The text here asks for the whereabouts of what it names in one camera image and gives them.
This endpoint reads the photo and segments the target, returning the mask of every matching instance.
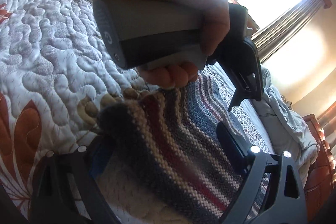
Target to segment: white logo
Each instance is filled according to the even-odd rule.
[[[110,45],[112,45],[112,38],[111,38],[109,32],[105,31],[105,32],[104,32],[104,36],[105,36],[107,42],[108,42]]]

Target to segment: wooden headboard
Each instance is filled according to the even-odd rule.
[[[334,188],[335,160],[331,154],[324,132],[314,114],[303,117],[317,143],[320,152],[310,166],[308,179],[304,187],[307,203],[308,221],[312,220]]]

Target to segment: striped knitted scarf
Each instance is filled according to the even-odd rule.
[[[108,107],[98,123],[116,139],[121,158],[142,183],[194,223],[211,224],[218,223],[242,182],[216,138],[220,121],[245,135],[226,109],[216,83],[200,73],[186,88]],[[265,189],[262,184],[249,217],[257,214]]]

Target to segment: folded fabric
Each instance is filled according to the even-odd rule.
[[[278,89],[272,84],[268,69],[261,66],[264,86],[262,100],[252,103],[271,139],[275,153],[289,151],[299,169],[303,185],[307,181],[309,165],[317,158],[320,146],[299,114],[283,102]]]
[[[268,152],[258,133],[246,136],[226,109],[216,83],[199,73],[186,88],[110,106],[98,123],[154,194],[194,223],[215,224],[242,182],[217,140],[218,122]],[[267,183],[265,175],[249,217],[258,213]]]

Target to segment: silver rivet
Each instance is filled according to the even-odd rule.
[[[256,145],[252,145],[250,150],[253,152],[253,153],[259,153],[260,152],[260,148],[259,146],[256,146]]]
[[[81,145],[81,146],[77,149],[77,151],[78,151],[79,153],[83,153],[83,152],[86,151],[86,149],[87,149],[87,147],[86,147],[85,145]]]
[[[283,152],[283,155],[286,157],[286,158],[290,158],[292,156],[292,154],[288,151],[284,151]]]
[[[47,158],[51,158],[54,155],[54,151],[50,150],[46,153]]]

